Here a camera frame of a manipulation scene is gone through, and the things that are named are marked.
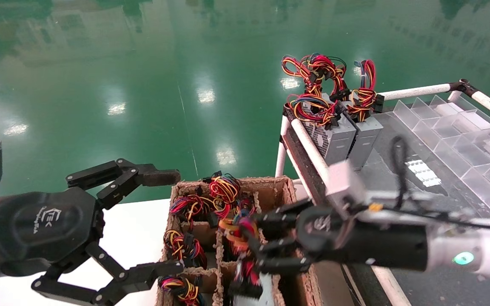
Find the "table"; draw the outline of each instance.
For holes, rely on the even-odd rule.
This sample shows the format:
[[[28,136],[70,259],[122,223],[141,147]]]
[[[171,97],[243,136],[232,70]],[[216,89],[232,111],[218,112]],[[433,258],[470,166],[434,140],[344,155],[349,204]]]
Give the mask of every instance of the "table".
[[[105,211],[106,225],[100,246],[125,269],[158,261],[162,256],[162,237],[168,213],[169,199],[119,204]],[[69,306],[68,303],[44,298],[30,288],[31,283],[41,274],[0,278],[0,306]],[[72,273],[60,277],[64,283],[91,289],[104,287],[110,280],[110,275],[92,259]],[[126,296],[118,305],[153,306],[156,292],[155,284],[150,291]]]

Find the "acrylic compartment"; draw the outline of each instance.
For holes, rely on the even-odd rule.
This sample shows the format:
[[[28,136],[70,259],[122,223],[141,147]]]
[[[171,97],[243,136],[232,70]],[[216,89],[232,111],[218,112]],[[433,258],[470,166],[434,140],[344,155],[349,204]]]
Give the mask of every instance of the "acrylic compartment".
[[[463,97],[447,103],[398,101],[393,111],[457,177],[490,207],[490,117]]]
[[[490,207],[490,182],[475,169],[469,170],[462,178],[462,181]]]

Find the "cardboard divider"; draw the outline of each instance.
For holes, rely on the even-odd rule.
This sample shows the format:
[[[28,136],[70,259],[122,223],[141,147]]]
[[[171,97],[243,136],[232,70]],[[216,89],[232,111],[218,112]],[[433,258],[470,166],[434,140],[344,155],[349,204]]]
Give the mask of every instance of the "cardboard divider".
[[[280,178],[239,178],[242,194],[253,196],[254,205],[258,213],[267,212],[283,205],[296,202],[296,194],[292,180],[287,177]],[[208,184],[204,182],[179,182],[171,189],[171,202],[185,194],[192,193],[201,187],[208,192]],[[185,230],[188,224],[181,223],[177,217],[168,217],[167,229]],[[235,261],[224,261],[223,234],[216,229],[209,229],[206,222],[195,222],[192,234],[204,246],[214,242],[214,252],[217,261],[216,269],[188,268],[183,273],[186,277],[194,278],[196,273],[204,275],[206,282],[200,287],[204,297],[212,297],[213,306],[223,306],[224,287],[230,283],[236,269]],[[260,230],[260,239],[266,242],[264,231]],[[161,260],[166,260],[167,254],[163,252]],[[307,273],[293,277],[272,276],[272,296],[276,306],[321,306],[321,294],[317,283],[315,268],[312,266]],[[177,306],[175,299],[158,290],[156,306]]]

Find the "black cable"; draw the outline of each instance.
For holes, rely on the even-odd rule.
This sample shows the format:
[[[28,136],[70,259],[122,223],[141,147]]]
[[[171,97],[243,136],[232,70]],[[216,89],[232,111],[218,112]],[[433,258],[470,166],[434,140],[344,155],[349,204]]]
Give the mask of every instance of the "black cable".
[[[404,205],[404,196],[408,192],[406,180],[406,159],[408,157],[408,143],[398,135],[390,142],[390,161],[393,164],[394,172],[398,180],[399,193],[396,198],[395,209],[400,210]]]
[[[340,63],[341,63],[341,64],[343,64],[343,66],[344,66],[344,67],[347,69],[347,64],[346,64],[346,62],[345,62],[344,60],[342,60],[341,58],[338,58],[338,57],[336,57],[336,56],[327,56],[327,58],[328,58],[329,60],[332,60],[332,62],[334,62],[334,60],[335,60],[335,61],[337,61],[337,62],[340,62]]]
[[[480,229],[490,229],[490,225],[486,225],[486,224],[474,224],[474,223],[469,223],[469,222],[466,222],[466,221],[459,221],[459,220],[449,219],[447,217],[441,217],[441,215],[447,215],[446,212],[440,212],[440,211],[436,212],[436,213],[439,213],[441,215],[424,215],[423,213],[419,213],[419,212],[404,211],[404,210],[393,209],[393,208],[389,208],[389,207],[384,207],[383,210],[393,211],[393,212],[396,212],[396,213],[401,213],[403,215],[414,215],[416,217],[423,217],[423,218],[427,218],[427,219],[433,219],[433,220],[436,220],[436,221],[445,222],[445,223],[451,223],[451,224],[460,225],[460,226],[463,226],[463,227],[480,228]]]

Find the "bundled wires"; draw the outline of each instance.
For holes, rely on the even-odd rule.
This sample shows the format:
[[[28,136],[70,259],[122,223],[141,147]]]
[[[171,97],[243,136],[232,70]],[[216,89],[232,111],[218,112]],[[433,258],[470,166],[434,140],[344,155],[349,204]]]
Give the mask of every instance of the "bundled wires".
[[[317,77],[307,67],[305,62],[298,62],[296,58],[284,56],[281,60],[282,71],[289,76],[301,77],[305,83],[305,92],[317,97],[321,96],[322,77]]]
[[[174,295],[186,306],[205,306],[199,289],[185,277],[166,276],[158,280],[158,285],[165,292]]]
[[[208,260],[200,242],[192,234],[181,234],[176,230],[165,232],[164,243],[171,250],[171,257],[181,260],[185,266],[200,266],[207,268]]]
[[[240,258],[237,260],[234,283],[245,283],[253,286],[260,286],[260,275],[254,269],[254,261],[251,258]]]
[[[173,201],[171,207],[169,207],[169,213],[172,215],[183,215],[190,223],[190,229],[192,230],[194,217],[206,215],[211,207],[216,209],[219,205],[214,200],[197,194],[189,194]]]
[[[291,95],[296,98],[288,103],[285,107],[292,110],[294,116],[302,122],[311,122],[315,126],[324,126],[330,120],[337,116],[337,103],[328,103],[325,99],[304,93],[303,95]]]
[[[242,252],[247,252],[249,246],[247,240],[241,234],[239,227],[244,227],[247,231],[259,237],[256,223],[250,219],[250,216],[255,213],[255,208],[249,198],[241,199],[237,202],[233,218],[221,219],[218,223],[220,229],[224,230],[224,236],[230,244],[230,249],[234,255],[239,255]]]
[[[334,81],[334,89],[330,95],[334,95],[347,88],[344,81],[347,64],[341,58],[324,56],[322,54],[311,54],[302,58],[302,62],[313,72],[313,75],[316,77],[315,83],[319,83],[320,85],[323,77],[324,80],[330,78]]]
[[[354,121],[363,122],[370,116],[370,108],[376,98],[374,91],[376,68],[370,59],[354,62],[354,64],[360,67],[360,87],[351,92],[353,104],[348,106],[348,112]]]
[[[229,173],[215,173],[211,176],[209,192],[214,198],[214,212],[219,219],[228,216],[240,189],[238,180]]]
[[[310,54],[298,62],[296,58],[284,56],[281,60],[281,67],[287,75],[303,79],[305,94],[321,97],[322,81],[328,79],[334,82],[331,96],[347,89],[344,81],[347,64],[341,58]]]

